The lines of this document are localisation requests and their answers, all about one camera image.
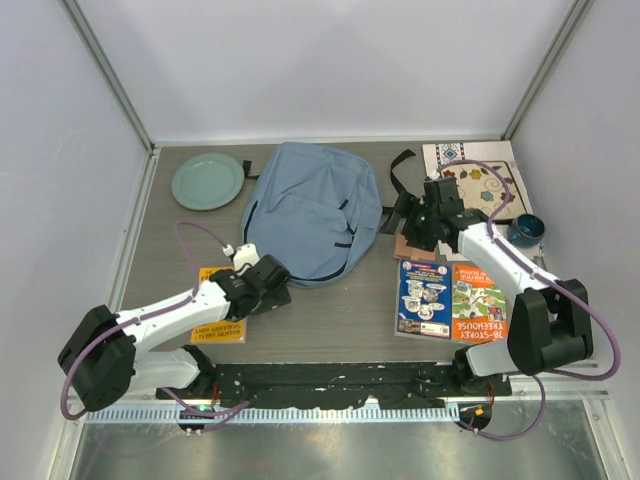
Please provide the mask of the yellow 130-storey treehouse book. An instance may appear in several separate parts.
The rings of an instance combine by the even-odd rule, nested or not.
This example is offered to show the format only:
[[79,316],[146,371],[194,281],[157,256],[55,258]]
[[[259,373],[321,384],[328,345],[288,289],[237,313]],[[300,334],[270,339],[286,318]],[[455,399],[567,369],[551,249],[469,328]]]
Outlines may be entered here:
[[247,337],[245,319],[237,321],[221,320],[206,323],[191,331],[192,344],[234,344],[244,343]]

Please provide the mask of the light blue backpack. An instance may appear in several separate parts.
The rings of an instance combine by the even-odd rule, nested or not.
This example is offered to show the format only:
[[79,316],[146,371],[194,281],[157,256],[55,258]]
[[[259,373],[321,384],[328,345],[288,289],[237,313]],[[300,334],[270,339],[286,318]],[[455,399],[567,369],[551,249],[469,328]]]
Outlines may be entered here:
[[345,150],[285,142],[257,177],[241,220],[245,244],[271,255],[296,288],[347,275],[374,244],[392,209],[371,165]]

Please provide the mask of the blue illustrated book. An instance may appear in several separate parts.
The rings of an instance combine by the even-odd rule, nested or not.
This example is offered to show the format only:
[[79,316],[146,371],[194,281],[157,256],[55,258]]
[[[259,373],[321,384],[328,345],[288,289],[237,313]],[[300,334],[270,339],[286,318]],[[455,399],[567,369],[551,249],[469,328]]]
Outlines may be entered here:
[[394,334],[452,339],[452,268],[400,260]]

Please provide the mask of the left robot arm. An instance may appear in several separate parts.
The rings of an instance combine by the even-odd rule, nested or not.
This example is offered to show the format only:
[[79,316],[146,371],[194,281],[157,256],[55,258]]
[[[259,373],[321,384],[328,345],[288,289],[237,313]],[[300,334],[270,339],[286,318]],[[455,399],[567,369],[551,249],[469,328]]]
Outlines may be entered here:
[[164,388],[172,398],[211,395],[216,371],[199,348],[159,352],[157,346],[206,323],[237,321],[290,303],[289,279],[289,271],[266,255],[146,307],[117,313],[105,305],[92,308],[58,356],[66,375],[60,401],[64,417],[76,417],[68,409],[71,392],[84,413],[151,388]]

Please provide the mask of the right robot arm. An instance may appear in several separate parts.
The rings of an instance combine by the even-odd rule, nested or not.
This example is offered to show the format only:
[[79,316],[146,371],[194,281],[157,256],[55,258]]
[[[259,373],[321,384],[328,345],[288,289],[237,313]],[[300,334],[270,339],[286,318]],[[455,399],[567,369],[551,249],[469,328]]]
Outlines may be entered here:
[[481,268],[511,306],[506,338],[456,351],[451,380],[457,391],[472,395],[488,377],[513,372],[533,376],[585,360],[593,353],[586,287],[540,270],[510,245],[479,209],[468,209],[453,178],[424,183],[416,197],[399,180],[398,197],[384,208],[380,230],[401,232],[412,247],[448,244]]

